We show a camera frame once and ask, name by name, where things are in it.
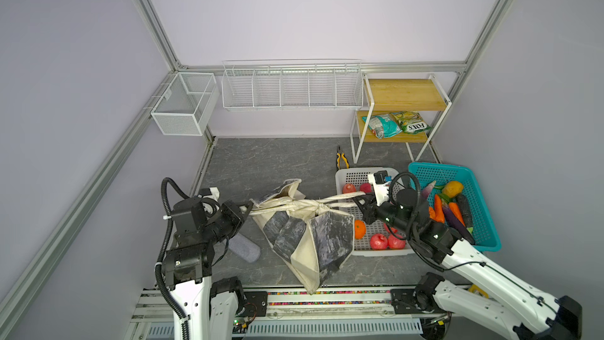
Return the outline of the cream canvas grocery bag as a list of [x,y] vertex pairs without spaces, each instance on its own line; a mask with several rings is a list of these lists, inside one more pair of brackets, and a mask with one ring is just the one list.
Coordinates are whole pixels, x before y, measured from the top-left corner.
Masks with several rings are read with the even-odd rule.
[[315,294],[352,255],[355,216],[346,209],[363,193],[310,199],[299,192],[300,184],[300,179],[286,179],[253,198],[250,216],[273,252],[308,294]]

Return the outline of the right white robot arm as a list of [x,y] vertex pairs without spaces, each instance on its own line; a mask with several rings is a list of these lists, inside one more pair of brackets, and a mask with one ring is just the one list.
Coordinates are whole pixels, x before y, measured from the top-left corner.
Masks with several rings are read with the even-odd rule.
[[491,261],[459,231],[430,218],[420,194],[401,206],[358,193],[353,199],[368,224],[396,229],[433,268],[415,287],[415,306],[460,316],[507,339],[580,339],[583,309],[569,296],[554,297]]

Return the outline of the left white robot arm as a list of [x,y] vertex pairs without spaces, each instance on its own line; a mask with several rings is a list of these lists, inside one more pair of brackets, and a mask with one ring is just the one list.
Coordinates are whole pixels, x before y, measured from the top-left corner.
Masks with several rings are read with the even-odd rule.
[[227,246],[252,212],[253,202],[218,202],[220,192],[189,196],[171,178],[160,195],[167,222],[154,265],[156,285],[173,314],[177,339],[230,339],[247,300],[237,277],[212,279],[220,261],[215,245]]

